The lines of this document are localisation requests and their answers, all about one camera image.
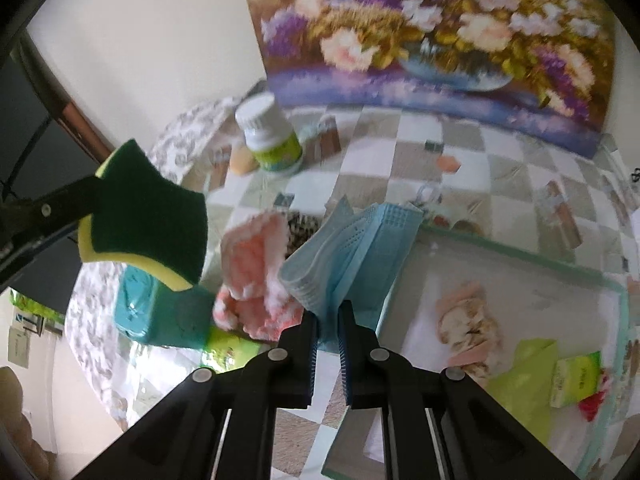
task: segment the teal container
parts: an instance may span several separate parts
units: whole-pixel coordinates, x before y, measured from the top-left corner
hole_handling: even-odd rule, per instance
[[[144,270],[128,266],[114,320],[121,333],[139,343],[203,349],[215,300],[202,286],[174,292]]]

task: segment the tablecloth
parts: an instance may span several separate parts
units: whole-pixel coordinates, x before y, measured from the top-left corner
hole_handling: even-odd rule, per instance
[[[209,102],[181,115],[150,150],[150,160],[180,182],[207,145],[238,134],[229,120],[237,104]],[[210,245],[225,229],[274,205],[324,216],[342,196],[357,208],[428,200],[438,203],[447,225],[608,272],[623,283],[638,279],[630,219],[635,196],[608,136],[587,160],[517,132],[447,116],[379,107],[299,107],[288,114],[299,132],[334,116],[340,152],[289,178],[229,173],[225,186],[207,197]],[[143,346],[118,334],[113,308],[122,270],[110,262],[82,266],[65,334],[100,402],[124,430],[198,365],[200,353]],[[608,478],[609,463],[621,462],[640,437],[637,352],[637,344],[629,349],[628,380],[594,479]],[[321,478],[344,411],[338,373],[338,357],[320,352],[311,408],[278,411],[274,478]]]

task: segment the sponge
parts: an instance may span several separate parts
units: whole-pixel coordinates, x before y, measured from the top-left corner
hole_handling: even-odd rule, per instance
[[[98,168],[96,211],[79,223],[83,262],[116,261],[142,269],[171,290],[199,282],[207,250],[202,193],[163,178],[130,140]]]

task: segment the painting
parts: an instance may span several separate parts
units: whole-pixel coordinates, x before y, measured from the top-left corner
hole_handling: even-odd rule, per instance
[[[609,101],[602,0],[247,0],[283,106],[402,107],[591,158]]]

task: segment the face mask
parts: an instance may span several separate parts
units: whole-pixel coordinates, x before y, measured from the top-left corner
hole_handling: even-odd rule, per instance
[[[321,229],[280,269],[289,293],[318,316],[320,348],[337,352],[337,309],[351,300],[356,322],[376,329],[380,312],[414,243],[422,211],[374,204],[354,213],[338,202]]]

